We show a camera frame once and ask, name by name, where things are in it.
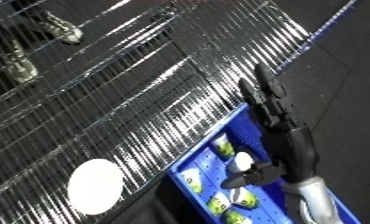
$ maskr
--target white ball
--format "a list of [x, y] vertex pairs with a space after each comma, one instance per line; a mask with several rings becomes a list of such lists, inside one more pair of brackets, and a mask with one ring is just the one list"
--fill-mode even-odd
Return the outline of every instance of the white ball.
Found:
[[72, 206], [87, 215], [98, 215], [111, 209], [123, 191], [123, 173], [105, 159], [93, 159], [73, 172], [68, 184]]

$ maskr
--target cylindrical object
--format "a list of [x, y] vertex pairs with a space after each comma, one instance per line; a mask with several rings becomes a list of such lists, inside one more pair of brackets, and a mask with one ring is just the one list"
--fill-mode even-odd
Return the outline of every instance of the cylindrical object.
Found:
[[222, 192], [217, 192], [207, 202], [207, 207], [214, 215], [221, 215], [231, 206], [231, 202]]
[[188, 183], [189, 187], [195, 193], [199, 194], [203, 191], [202, 180], [201, 180], [200, 173], [199, 173], [198, 169], [191, 168], [191, 169], [185, 170], [181, 174], [182, 174], [182, 177]]
[[244, 208], [255, 208], [258, 205], [258, 198], [244, 187], [235, 188], [230, 193], [231, 203]]
[[251, 219], [232, 209], [228, 209], [224, 215], [226, 224], [253, 224]]
[[227, 170], [231, 173], [239, 173], [250, 169], [254, 163], [253, 158], [246, 152], [238, 152], [227, 166]]
[[229, 159], [235, 155], [235, 150], [225, 133], [213, 140], [212, 143], [222, 158]]

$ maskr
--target green and white toy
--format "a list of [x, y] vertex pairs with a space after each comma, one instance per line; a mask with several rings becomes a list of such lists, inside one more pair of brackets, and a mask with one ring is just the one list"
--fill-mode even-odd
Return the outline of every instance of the green and white toy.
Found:
[[231, 206], [229, 199], [222, 193], [217, 192], [207, 203], [207, 207], [214, 215], [221, 215]]
[[218, 154], [224, 159], [229, 159], [235, 156], [235, 150], [225, 133], [216, 138], [212, 143], [217, 149]]
[[225, 212], [225, 223], [226, 224], [253, 224], [253, 221], [243, 216], [242, 214], [229, 209]]
[[244, 187], [235, 188], [230, 193], [231, 203], [245, 208], [255, 208], [258, 206], [258, 198]]
[[202, 180], [198, 169], [188, 169], [181, 174], [195, 193], [200, 194], [203, 191]]

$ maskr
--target white round object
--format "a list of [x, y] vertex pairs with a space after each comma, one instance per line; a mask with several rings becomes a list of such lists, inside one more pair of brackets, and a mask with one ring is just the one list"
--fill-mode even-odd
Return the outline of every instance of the white round object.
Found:
[[123, 173], [119, 166], [93, 159], [81, 164], [69, 180], [68, 196], [73, 207], [87, 215], [111, 209], [123, 191]]
[[254, 160], [248, 153], [239, 152], [228, 164], [228, 170], [232, 173], [246, 171], [251, 168], [253, 163]]

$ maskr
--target person's foot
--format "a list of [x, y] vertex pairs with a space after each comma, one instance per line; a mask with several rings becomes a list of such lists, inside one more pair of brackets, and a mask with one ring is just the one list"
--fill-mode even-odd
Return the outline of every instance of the person's foot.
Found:
[[80, 44], [83, 41], [83, 32], [72, 23], [65, 21], [47, 11], [42, 19], [33, 19], [38, 31], [49, 33], [65, 44]]
[[6, 71], [17, 83], [22, 84], [38, 75], [36, 67], [26, 58], [22, 46], [17, 40], [12, 41], [13, 52], [0, 54], [6, 64]]

